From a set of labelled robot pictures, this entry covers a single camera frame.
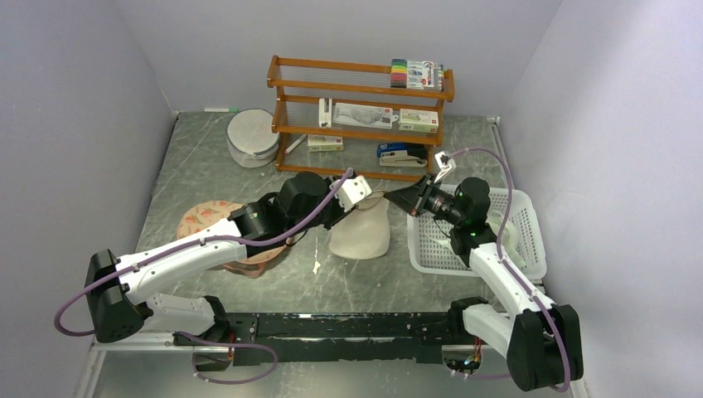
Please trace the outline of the beige mesh laundry bag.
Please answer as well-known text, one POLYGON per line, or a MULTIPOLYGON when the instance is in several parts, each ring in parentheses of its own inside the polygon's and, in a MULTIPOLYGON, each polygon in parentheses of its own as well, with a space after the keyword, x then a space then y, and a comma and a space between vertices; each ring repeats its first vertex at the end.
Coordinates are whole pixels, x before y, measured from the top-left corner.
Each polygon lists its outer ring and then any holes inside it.
POLYGON ((329 250, 349 260, 371 260, 386 254, 390 246, 390 203, 384 191, 375 191, 356 210, 331 229, 329 250))

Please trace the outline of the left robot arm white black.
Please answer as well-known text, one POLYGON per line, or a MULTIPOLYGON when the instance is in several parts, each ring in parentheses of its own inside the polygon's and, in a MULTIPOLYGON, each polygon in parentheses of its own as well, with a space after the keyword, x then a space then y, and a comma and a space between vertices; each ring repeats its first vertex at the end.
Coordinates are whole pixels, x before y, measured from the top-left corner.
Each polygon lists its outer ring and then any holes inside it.
POLYGON ((101 343, 145 331, 187 332, 211 345, 225 341, 230 322, 217 298, 181 298, 161 289, 189 274, 282 247, 311 228, 329 230, 368 192, 365 179, 353 172, 338 179, 300 172, 278 191, 180 240, 128 255, 94 253, 83 294, 90 334, 101 343))

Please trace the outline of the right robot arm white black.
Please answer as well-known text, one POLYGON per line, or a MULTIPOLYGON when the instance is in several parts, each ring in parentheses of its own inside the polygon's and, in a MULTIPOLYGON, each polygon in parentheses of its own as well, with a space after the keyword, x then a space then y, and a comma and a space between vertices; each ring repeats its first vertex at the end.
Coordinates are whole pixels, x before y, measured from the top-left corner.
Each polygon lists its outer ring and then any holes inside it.
POLYGON ((410 216, 430 214, 449 223, 453 253, 506 311, 500 314, 479 298, 464 299, 450 312, 449 336, 458 343, 473 337, 486 342, 506 359, 510 378, 522 391, 567 391, 584 373, 579 316, 572 306, 558 305, 543 294, 513 263, 502 235, 488 223, 489 193, 488 183, 477 177, 464 179, 447 193, 427 175, 384 197, 410 216))

